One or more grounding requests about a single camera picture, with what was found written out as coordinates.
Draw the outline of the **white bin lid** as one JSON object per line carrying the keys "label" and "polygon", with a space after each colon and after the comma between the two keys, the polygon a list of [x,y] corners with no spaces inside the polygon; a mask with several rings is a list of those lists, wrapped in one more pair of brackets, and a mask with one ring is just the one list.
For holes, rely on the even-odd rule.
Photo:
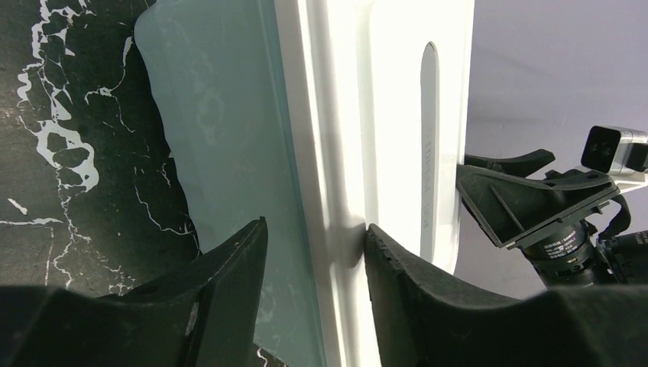
{"label": "white bin lid", "polygon": [[472,1],[275,4],[326,362],[378,366],[363,236],[451,274]]}

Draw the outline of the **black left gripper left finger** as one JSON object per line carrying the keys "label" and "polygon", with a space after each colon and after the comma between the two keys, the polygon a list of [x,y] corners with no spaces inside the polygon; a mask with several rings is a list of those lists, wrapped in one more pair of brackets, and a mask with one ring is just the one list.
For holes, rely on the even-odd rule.
{"label": "black left gripper left finger", "polygon": [[1,289],[3,366],[251,366],[264,218],[127,294]]}

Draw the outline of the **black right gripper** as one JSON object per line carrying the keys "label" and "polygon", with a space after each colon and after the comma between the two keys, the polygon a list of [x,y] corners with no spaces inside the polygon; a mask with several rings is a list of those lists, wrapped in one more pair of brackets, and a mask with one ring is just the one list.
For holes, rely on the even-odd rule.
{"label": "black right gripper", "polygon": [[[515,158],[467,154],[457,168],[462,203],[498,248],[522,248],[547,287],[647,284],[647,231],[621,235],[631,222],[625,197],[611,177],[572,169],[528,177],[555,160],[538,149]],[[584,220],[611,200],[620,211],[598,231]]]}

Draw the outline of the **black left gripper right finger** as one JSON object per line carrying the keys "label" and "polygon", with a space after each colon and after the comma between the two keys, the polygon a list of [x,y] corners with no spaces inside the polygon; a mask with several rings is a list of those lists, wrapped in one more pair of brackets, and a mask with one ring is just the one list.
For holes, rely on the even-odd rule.
{"label": "black left gripper right finger", "polygon": [[644,286],[554,287],[517,300],[466,283],[376,225],[364,242],[384,366],[645,366]]}

